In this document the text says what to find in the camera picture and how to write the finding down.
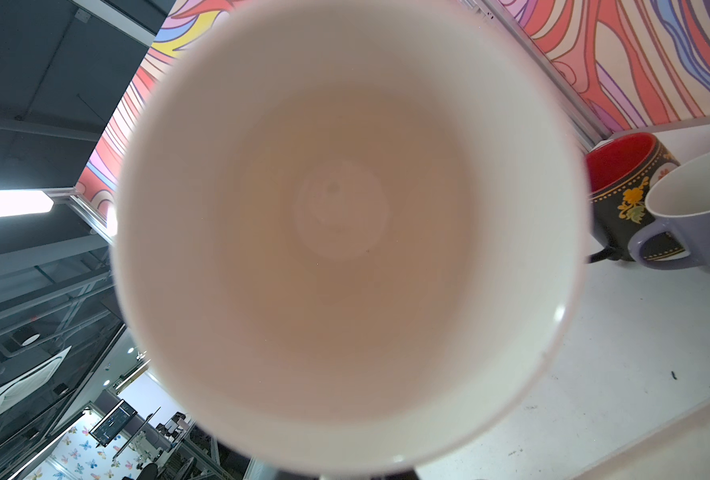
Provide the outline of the white mug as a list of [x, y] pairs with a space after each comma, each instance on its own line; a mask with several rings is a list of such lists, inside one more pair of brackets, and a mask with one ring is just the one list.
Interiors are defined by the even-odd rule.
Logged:
[[251, 1], [154, 87], [116, 295], [166, 391], [307, 475], [407, 470], [553, 359], [591, 213], [551, 84], [448, 1]]

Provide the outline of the black mug red inside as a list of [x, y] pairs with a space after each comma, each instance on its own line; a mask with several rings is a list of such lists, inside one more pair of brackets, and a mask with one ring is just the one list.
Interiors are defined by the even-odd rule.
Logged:
[[648, 132], [624, 135], [598, 146], [586, 155], [585, 162], [591, 190], [592, 235], [602, 245], [589, 261], [632, 262], [629, 242], [654, 221], [646, 208], [646, 197], [680, 163]]

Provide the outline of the purple mug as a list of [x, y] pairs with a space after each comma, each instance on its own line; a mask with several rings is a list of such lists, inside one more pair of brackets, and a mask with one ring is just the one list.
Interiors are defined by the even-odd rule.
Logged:
[[[699, 156], [658, 181], [646, 196], [654, 221], [628, 243], [633, 259], [656, 270], [710, 268], [710, 152]], [[674, 260], [647, 260], [643, 247], [655, 236], [669, 233], [687, 255]]]

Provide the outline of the beige serving tray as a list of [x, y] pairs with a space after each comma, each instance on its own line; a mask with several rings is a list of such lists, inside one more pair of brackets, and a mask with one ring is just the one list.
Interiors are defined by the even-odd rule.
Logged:
[[710, 479], [710, 399], [578, 477]]

